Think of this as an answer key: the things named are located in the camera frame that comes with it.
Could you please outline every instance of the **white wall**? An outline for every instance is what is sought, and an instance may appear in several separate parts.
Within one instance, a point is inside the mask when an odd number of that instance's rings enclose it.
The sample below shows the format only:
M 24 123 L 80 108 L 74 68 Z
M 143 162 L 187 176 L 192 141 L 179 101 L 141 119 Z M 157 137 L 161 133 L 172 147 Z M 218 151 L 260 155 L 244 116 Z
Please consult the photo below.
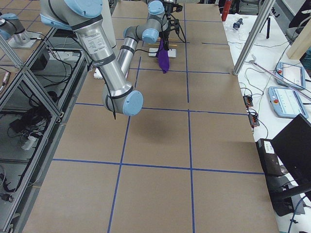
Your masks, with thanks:
M 306 0 L 282 0 L 293 15 L 296 15 Z

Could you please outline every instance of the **power cord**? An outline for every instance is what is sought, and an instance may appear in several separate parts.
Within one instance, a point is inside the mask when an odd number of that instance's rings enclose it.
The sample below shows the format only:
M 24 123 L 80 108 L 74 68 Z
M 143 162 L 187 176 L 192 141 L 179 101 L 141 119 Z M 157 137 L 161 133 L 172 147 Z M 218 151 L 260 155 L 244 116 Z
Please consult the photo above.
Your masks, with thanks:
M 7 70 L 7 69 L 5 69 L 5 68 L 0 67 L 0 69 L 2 69 L 2 70 L 4 70 L 4 71 L 6 71 L 6 72 L 9 72 L 9 73 L 10 73 L 10 71 L 8 71 L 8 70 Z
M 302 202 L 302 200 L 303 200 L 304 198 L 306 198 L 306 197 L 307 197 L 307 196 L 304 196 L 304 197 L 303 197 L 303 198 L 301 198 L 301 199 L 299 200 L 299 202 L 297 203 L 297 205 L 296 205 L 296 207 L 295 207 L 294 214 L 293 214 L 293 217 L 292 217 L 292 219 L 291 219 L 291 223 L 290 223 L 290 226 L 289 226 L 289 228 L 288 228 L 287 233 L 290 233 L 290 232 L 291 232 L 292 224 L 293 224 L 293 222 L 294 222 L 294 217 L 295 217 L 295 215 L 296 215 L 297 209 L 298 209 L 298 207 L 299 207 L 300 203 Z

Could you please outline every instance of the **grid line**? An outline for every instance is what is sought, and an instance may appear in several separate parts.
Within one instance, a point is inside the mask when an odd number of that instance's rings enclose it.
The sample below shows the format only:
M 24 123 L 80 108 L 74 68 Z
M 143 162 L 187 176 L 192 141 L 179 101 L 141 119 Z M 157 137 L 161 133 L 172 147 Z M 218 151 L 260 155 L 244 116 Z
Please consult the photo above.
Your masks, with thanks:
M 147 19 L 147 18 L 139 18 L 139 17 L 112 17 L 112 18 L 124 18 L 124 19 Z M 206 22 L 206 23 L 222 23 L 221 21 L 213 21 L 213 20 L 186 20 L 183 19 L 185 22 Z
M 120 175 L 121 175 L 123 157 L 124 157 L 125 146 L 126 146 L 126 140 L 127 140 L 127 134 L 128 134 L 128 129 L 129 129 L 129 126 L 130 126 L 130 122 L 131 122 L 131 117 L 129 116 L 129 117 L 128 117 L 128 121 L 127 121 L 126 131 L 125 131 L 124 144 L 123 144 L 123 148 L 122 148 L 122 155 L 121 155 L 121 159 L 120 159 L 119 171 L 118 171 L 118 176 L 117 176 L 117 181 L 116 181 L 116 187 L 115 187 L 115 192 L 114 192 L 113 201 L 112 201 L 112 206 L 111 206 L 111 212 L 110 212 L 110 218 L 109 218 L 109 224 L 108 224 L 107 233 L 110 233 L 110 229 L 111 229 L 113 211 L 114 211 L 115 204 L 116 204 L 116 198 L 117 198 L 119 180 L 120 180 Z
M 104 106 L 103 104 L 98 103 L 81 103 L 77 102 L 77 105 L 88 105 L 88 106 Z M 214 112 L 214 111 L 200 111 L 200 110 L 190 110 L 190 109 L 173 109 L 173 108 L 150 108 L 150 107 L 142 107 L 142 109 L 146 110 L 160 110 L 160 111 L 176 111 L 176 112 L 191 112 L 191 113 L 210 113 L 210 114 L 225 114 L 225 115 L 239 115 L 239 116 L 247 116 L 247 113 L 225 113 L 225 112 Z
M 72 162 L 72 163 L 86 163 L 86 164 L 107 164 L 107 165 L 118 165 L 117 162 L 107 162 L 107 161 L 95 161 L 95 160 L 79 160 L 79 159 L 62 159 L 62 158 L 53 158 L 53 161 L 59 162 Z M 131 163 L 122 163 L 122 166 L 134 166 L 134 167 L 150 167 L 150 168 L 162 168 L 162 169 L 176 169 L 176 170 L 191 170 L 190 167 L 181 167 L 181 166 L 162 166 L 162 165 L 150 165 L 150 164 L 131 164 Z M 220 172 L 220 173 L 236 173 L 236 174 L 249 174 L 249 175 L 264 175 L 263 172 L 254 172 L 254 171 L 234 171 L 234 170 L 221 170 L 221 169 L 208 169 L 208 168 L 197 168 L 193 167 L 193 171 L 204 171 L 204 172 Z

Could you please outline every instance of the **black computer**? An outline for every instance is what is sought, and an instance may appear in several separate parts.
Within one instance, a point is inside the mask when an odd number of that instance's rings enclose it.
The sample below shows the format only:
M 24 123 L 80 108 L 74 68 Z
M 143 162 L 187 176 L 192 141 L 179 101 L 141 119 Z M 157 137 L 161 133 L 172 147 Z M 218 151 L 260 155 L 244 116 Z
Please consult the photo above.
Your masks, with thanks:
M 279 216 L 283 216 L 294 211 L 299 194 L 305 193 L 311 200 L 311 124 L 301 114 L 297 115 L 271 140 L 271 145 L 298 184 L 292 186 L 286 178 L 266 176 L 273 207 Z

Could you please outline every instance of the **cardboard surface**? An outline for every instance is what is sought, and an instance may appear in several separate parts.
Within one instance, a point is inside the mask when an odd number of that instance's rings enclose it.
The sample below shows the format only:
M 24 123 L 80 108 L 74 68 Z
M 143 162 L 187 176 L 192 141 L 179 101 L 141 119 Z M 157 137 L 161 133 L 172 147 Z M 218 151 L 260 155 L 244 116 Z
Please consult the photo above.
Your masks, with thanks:
M 110 232 L 192 232 L 189 173 L 124 166 Z
M 106 232 L 118 168 L 52 162 L 23 233 Z
M 191 110 L 246 114 L 236 76 L 190 73 L 188 79 Z
M 195 232 L 278 233 L 265 177 L 193 172 Z
M 169 72 L 140 70 L 137 90 L 144 95 L 144 107 L 188 109 L 187 74 L 185 72 Z
M 127 118 L 114 120 L 102 106 L 76 105 L 54 157 L 119 162 Z
M 186 20 L 220 21 L 215 6 L 186 5 L 184 14 Z M 140 15 L 143 19 L 129 18 Z M 126 27 L 146 22 L 146 5 L 122 1 L 114 16 L 116 37 L 123 38 Z M 57 161 L 63 164 L 60 169 L 55 169 L 53 162 L 35 214 L 27 223 L 28 232 L 41 232 L 41 223 L 51 214 L 52 223 L 56 224 L 54 219 L 63 220 L 63 213 L 72 211 L 69 205 L 83 210 L 87 224 L 80 222 L 96 232 L 278 232 L 238 80 L 229 75 L 233 68 L 229 47 L 202 44 L 210 32 L 201 32 L 194 21 L 189 25 L 189 33 L 197 33 L 199 39 L 192 35 L 193 41 L 186 46 L 178 43 L 177 58 L 171 59 L 171 69 L 178 72 L 162 74 L 156 59 L 142 52 L 135 54 L 138 66 L 130 71 L 129 80 L 145 97 L 144 109 L 137 116 L 117 114 L 114 120 L 104 107 L 92 106 L 101 104 L 102 84 L 87 77 L 80 103 L 73 109 L 55 155 L 76 161 Z M 219 26 L 215 29 L 218 41 L 225 42 L 222 24 L 213 25 Z M 217 37 L 210 38 L 215 42 Z M 103 170 L 113 166 L 113 171 L 105 176 L 89 163 L 102 163 L 96 167 Z M 59 211 L 54 212 L 48 207 L 59 195 L 52 200 L 49 197 L 57 189 L 53 182 L 61 180 L 62 169 L 67 169 L 62 182 L 73 186 L 64 193 L 72 199 L 63 206 L 56 204 Z M 86 180 L 85 173 L 93 180 Z M 66 180 L 79 180 L 80 175 L 84 176 L 78 184 Z M 79 203 L 77 192 L 81 189 L 85 197 L 85 189 L 91 187 L 96 188 L 95 201 L 86 207 Z M 103 201 L 96 201 L 99 193 Z M 78 217 L 69 222 L 74 227 L 65 228 L 66 232 L 87 231 L 85 225 L 75 228 L 81 225 Z
M 124 162 L 189 167 L 187 112 L 143 109 L 132 117 Z
M 190 123 L 193 167 L 262 172 L 247 116 L 191 113 Z

